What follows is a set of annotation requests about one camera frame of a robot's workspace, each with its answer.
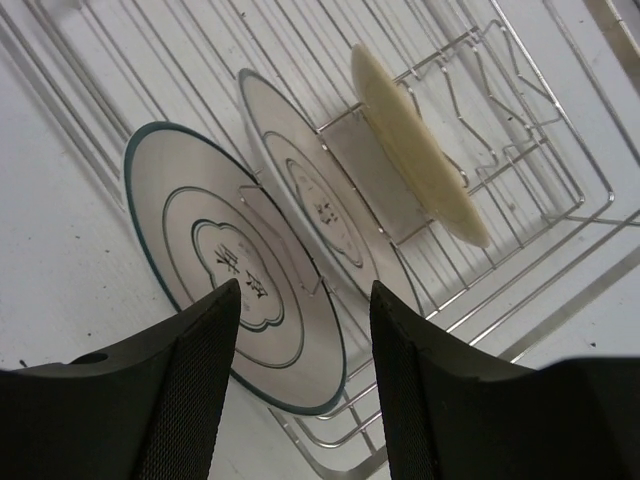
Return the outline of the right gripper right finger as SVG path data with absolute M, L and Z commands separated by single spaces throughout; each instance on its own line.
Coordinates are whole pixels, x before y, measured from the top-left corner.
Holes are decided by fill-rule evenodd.
M 639 361 L 531 369 L 474 348 L 374 282 L 370 330 L 394 479 L 635 479 Z

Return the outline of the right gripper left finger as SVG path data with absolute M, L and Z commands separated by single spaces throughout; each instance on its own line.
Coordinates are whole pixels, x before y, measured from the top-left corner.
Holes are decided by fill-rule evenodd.
M 3 371 L 2 477 L 207 478 L 240 300 L 240 286 L 230 280 L 72 362 Z

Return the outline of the white patterned plate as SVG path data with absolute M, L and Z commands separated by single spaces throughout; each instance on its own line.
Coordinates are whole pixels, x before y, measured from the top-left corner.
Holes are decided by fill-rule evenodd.
M 239 285 L 233 377 L 293 415 L 333 409 L 347 367 L 330 289 L 254 175 L 202 134 L 152 121 L 127 141 L 122 178 L 140 249 L 175 309 Z

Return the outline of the silver wire dish rack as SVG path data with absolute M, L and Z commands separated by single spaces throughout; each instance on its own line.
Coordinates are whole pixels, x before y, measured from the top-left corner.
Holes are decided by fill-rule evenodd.
M 465 171 L 491 244 L 427 218 L 357 104 L 363 44 Z M 510 360 L 635 354 L 639 98 L 579 1 L 5 1 L 1 5 L 1 365 L 69 361 L 166 318 L 135 239 L 123 151 L 170 120 L 259 180 L 326 274 L 346 390 L 309 419 L 228 389 L 211 477 L 384 479 L 364 282 L 315 244 L 250 146 L 249 68 L 313 126 L 304 148 L 425 316 Z

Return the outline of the beige plate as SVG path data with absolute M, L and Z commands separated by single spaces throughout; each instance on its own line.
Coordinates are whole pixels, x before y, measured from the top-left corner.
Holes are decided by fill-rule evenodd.
M 376 138 L 426 214 L 456 238 L 488 248 L 487 227 L 462 186 L 458 171 L 409 98 L 362 44 L 351 49 L 351 75 Z

